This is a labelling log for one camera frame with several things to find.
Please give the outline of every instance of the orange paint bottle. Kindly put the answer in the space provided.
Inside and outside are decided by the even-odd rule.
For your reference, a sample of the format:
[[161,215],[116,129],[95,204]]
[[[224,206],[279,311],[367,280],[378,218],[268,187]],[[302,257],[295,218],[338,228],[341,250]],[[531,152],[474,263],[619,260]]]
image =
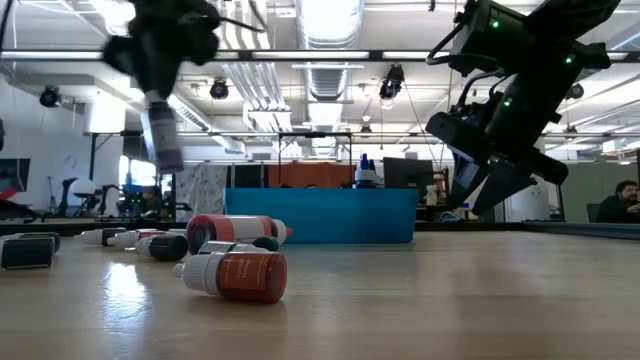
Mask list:
[[194,290],[230,300],[276,303],[287,286],[287,263],[280,253],[194,255],[174,269]]

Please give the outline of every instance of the bottle label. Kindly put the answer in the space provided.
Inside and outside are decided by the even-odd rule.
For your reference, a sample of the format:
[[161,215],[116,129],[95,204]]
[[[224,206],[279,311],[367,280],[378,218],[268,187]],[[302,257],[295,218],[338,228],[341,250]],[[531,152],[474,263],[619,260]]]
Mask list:
[[151,121],[151,137],[156,154],[179,148],[176,122],[172,118]]
[[221,288],[266,290],[269,254],[229,254],[220,264]]

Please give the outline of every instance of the desk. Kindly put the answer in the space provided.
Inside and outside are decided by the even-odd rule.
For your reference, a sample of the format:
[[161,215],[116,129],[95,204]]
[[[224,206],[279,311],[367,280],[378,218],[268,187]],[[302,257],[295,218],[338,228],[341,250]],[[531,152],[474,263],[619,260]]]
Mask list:
[[285,244],[282,302],[255,306],[187,289],[172,263],[66,238],[53,268],[0,274],[0,349],[29,360],[640,354],[637,242],[523,232],[414,242]]

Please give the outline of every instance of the black robotic arm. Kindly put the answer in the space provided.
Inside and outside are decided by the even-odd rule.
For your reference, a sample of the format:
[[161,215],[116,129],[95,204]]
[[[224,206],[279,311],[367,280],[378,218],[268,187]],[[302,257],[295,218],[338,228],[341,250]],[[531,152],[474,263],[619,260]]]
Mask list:
[[[473,209],[482,214],[535,184],[536,174],[562,184],[566,165],[549,158],[535,143],[583,69],[611,66],[605,45],[576,38],[606,21],[620,0],[547,0],[529,16],[490,0],[470,0],[456,16],[456,27],[429,54],[430,65],[448,63],[463,76],[475,70],[461,101],[435,114],[426,131],[454,153],[449,205],[460,206],[480,184]],[[450,55],[437,52],[453,39]],[[491,91],[485,104],[465,104],[479,78],[513,76],[504,93]]]

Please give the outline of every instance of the red paint bottle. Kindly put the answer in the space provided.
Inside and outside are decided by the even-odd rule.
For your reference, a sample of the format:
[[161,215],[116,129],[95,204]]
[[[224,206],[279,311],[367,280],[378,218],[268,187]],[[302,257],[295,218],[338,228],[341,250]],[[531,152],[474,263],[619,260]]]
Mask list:
[[273,304],[287,286],[287,262],[275,252],[194,255],[174,273],[190,289],[237,301]]
[[197,215],[187,225],[189,252],[196,255],[207,241],[251,244],[257,238],[275,238],[282,245],[293,230],[268,216]]

